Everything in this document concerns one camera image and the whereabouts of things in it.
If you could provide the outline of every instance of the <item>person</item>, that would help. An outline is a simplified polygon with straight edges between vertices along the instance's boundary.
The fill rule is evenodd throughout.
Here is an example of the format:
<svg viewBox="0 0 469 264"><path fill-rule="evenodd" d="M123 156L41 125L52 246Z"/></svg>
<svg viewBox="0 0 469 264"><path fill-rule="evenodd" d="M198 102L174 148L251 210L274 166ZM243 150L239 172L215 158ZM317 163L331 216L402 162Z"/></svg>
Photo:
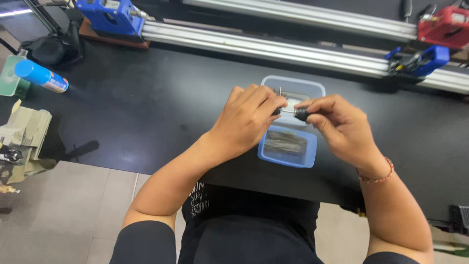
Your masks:
<svg viewBox="0 0 469 264"><path fill-rule="evenodd" d="M271 116L274 110L286 104L266 86L235 87L215 125L138 192L110 263L175 263L174 225L181 206L186 221L181 264L322 263L314 241L319 203L198 182L210 168L254 147L279 117ZM370 226L364 264L433 263L425 216L377 148L366 114L339 95L295 107L305 106L307 123L360 175Z"/></svg>

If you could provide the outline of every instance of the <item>black table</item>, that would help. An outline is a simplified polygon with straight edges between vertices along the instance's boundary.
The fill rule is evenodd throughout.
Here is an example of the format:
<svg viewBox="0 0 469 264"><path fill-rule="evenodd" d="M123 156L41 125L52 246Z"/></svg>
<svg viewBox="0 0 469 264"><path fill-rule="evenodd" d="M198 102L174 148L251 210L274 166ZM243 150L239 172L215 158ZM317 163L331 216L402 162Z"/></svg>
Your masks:
<svg viewBox="0 0 469 264"><path fill-rule="evenodd" d="M152 174L211 128L233 86L280 75L320 82L326 94L338 93L365 111L378 147L394 162L427 218L448 220L449 204L469 204L469 108L457 96L416 87L379 92L380 82L361 77L324 77L313 75L324 74L321 70L152 46L139 51L86 42L85 61L59 72L71 83L68 91L32 87L22 105L53 115L41 156ZM3 105L7 101L0 98ZM212 169L202 181L362 205L354 168L335 158L310 129L318 136L312 169L261 161L254 148Z"/></svg>

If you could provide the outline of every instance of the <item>person's right hand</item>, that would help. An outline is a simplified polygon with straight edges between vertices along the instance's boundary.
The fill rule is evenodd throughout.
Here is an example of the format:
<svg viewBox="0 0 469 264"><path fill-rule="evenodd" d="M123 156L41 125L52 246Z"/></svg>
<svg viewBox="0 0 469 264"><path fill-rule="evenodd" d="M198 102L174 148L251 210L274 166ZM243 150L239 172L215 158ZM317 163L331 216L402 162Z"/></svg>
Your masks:
<svg viewBox="0 0 469 264"><path fill-rule="evenodd" d="M303 101L294 106L308 107L306 120L317 128L331 151L355 166L368 178L382 178L389 164L376 146L367 116L340 95Z"/></svg>

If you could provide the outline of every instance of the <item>transparent plastic lid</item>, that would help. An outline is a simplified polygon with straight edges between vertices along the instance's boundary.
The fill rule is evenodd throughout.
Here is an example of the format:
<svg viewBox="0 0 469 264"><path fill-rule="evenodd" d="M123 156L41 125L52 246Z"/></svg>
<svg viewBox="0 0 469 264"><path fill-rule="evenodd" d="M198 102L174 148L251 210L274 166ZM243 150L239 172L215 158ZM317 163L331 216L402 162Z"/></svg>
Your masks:
<svg viewBox="0 0 469 264"><path fill-rule="evenodd" d="M262 80L261 85L268 86L271 89L281 90L282 94L288 100L288 106L285 110L294 111L293 106L307 99L325 96L324 86L320 83L288 78L282 76L269 75ZM307 124L295 118L293 113L282 112L282 116L275 120L277 124L290 124L297 126L306 126Z"/></svg>

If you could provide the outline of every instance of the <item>bracelet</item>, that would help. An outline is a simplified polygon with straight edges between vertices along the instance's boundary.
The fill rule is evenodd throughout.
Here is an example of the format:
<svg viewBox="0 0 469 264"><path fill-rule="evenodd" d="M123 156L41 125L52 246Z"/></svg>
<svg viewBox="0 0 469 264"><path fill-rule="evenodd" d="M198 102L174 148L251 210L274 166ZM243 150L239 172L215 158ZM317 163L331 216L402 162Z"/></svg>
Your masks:
<svg viewBox="0 0 469 264"><path fill-rule="evenodd" d="M378 183L378 182L383 182L387 179L389 179L391 177L391 175L393 174L394 172L394 164L391 162L390 159L388 159L387 157L384 157L387 161L387 163L389 163L389 167L391 167L391 171L389 172L389 175L385 178L381 178L381 179L377 179L377 180L374 180L374 179L369 179L367 177L363 177L361 174L360 174L360 171L358 169L356 169L356 172L358 173L358 179L360 181L366 181L366 183L370 183L370 182L374 182L374 183Z"/></svg>

